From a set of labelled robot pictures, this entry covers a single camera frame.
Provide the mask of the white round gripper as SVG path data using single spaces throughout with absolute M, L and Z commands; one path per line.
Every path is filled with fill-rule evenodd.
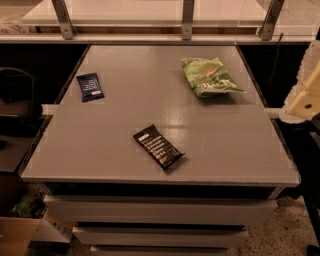
M 320 113 L 320 41 L 313 40 L 305 51 L 297 83 L 287 95 L 279 112 L 281 121 L 297 124 L 310 121 Z

